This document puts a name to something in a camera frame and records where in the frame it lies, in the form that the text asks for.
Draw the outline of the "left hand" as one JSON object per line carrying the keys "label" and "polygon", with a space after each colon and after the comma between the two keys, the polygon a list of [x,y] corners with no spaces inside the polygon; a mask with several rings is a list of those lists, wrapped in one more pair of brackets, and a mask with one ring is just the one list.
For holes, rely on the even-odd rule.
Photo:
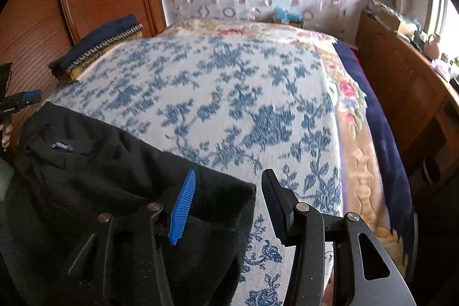
{"label": "left hand", "polygon": [[1,135],[1,147],[6,150],[11,143],[11,133],[12,133],[12,124],[1,125],[0,135]]}

